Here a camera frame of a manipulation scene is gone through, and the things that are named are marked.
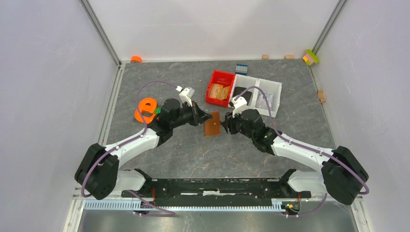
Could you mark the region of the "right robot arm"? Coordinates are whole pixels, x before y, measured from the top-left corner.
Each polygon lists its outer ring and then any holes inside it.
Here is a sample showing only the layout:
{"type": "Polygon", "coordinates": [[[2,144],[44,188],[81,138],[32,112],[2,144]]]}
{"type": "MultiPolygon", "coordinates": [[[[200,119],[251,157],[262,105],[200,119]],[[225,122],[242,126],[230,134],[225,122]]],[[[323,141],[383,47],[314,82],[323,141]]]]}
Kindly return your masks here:
{"type": "Polygon", "coordinates": [[[229,134],[240,133],[261,152],[285,157],[313,169],[293,171],[280,182],[285,197],[297,192],[327,193],[338,202],[351,205],[358,195],[369,193],[369,175],[354,154],[344,146],[336,149],[313,146],[268,127],[257,110],[247,109],[239,115],[227,113],[221,123],[229,134]]]}

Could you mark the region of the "white divided plastic bin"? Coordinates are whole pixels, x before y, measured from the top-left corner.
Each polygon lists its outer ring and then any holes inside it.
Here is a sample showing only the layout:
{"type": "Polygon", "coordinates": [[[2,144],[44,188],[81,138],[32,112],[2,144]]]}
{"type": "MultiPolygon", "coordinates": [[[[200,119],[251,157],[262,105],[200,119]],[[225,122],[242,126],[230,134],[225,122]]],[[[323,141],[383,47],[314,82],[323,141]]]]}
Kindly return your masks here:
{"type": "Polygon", "coordinates": [[[282,90],[282,83],[280,82],[275,82],[275,81],[270,81],[270,80],[265,80],[261,78],[255,78],[251,76],[245,76],[245,75],[235,75],[235,80],[234,80],[234,85],[233,85],[233,90],[235,87],[251,87],[251,86],[256,86],[256,88],[249,89],[248,91],[252,92],[252,97],[250,101],[247,101],[247,106],[248,108],[251,109],[256,109],[259,111],[259,113],[263,116],[272,116],[276,117],[278,108],[280,106],[280,95],[281,95],[281,90],[282,90]],[[271,93],[274,95],[274,100],[272,104],[272,109],[268,107],[268,109],[261,109],[255,107],[255,103],[257,101],[258,95],[263,94],[265,100],[266,95],[265,93],[271,93]]]}

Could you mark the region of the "brown leather card holder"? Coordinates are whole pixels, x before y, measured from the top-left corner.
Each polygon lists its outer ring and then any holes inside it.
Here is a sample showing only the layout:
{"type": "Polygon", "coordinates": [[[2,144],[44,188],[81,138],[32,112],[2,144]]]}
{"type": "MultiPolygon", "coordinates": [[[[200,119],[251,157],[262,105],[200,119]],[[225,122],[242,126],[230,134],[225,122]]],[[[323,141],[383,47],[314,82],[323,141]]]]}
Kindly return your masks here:
{"type": "Polygon", "coordinates": [[[204,123],[204,137],[211,137],[221,134],[219,111],[209,112],[209,114],[212,117],[204,123]]]}

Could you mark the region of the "red plastic bin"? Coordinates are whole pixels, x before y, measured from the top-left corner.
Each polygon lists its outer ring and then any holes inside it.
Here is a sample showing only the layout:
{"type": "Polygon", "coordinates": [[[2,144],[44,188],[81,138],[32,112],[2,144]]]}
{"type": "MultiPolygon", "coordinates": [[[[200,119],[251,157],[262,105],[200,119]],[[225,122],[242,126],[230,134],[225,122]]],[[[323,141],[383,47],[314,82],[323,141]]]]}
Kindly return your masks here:
{"type": "Polygon", "coordinates": [[[205,102],[228,107],[233,93],[234,80],[234,73],[214,70],[206,90],[205,102]]]}

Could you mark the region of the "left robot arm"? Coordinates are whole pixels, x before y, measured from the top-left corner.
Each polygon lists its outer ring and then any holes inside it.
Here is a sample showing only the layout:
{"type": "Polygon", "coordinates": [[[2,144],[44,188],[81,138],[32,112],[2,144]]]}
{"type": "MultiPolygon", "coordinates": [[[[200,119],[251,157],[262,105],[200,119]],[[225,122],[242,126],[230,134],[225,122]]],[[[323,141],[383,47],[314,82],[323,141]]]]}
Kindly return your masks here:
{"type": "Polygon", "coordinates": [[[167,99],[147,128],[120,142],[106,146],[95,143],[88,148],[74,175],[75,181],[82,186],[81,194],[102,200],[113,191],[134,190],[140,197],[148,196],[152,184],[139,171],[120,171],[120,167],[139,154],[164,144],[175,128],[185,124],[198,126],[211,118],[194,101],[180,103],[177,99],[167,99]]]}

